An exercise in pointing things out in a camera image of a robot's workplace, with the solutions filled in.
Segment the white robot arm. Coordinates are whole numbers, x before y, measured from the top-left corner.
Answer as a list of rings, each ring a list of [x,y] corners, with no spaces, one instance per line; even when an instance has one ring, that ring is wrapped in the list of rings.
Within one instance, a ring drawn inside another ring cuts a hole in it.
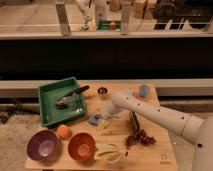
[[[213,116],[201,119],[139,100],[129,88],[113,92],[100,107],[104,119],[111,119],[122,110],[140,114],[194,144],[192,171],[213,171]]]

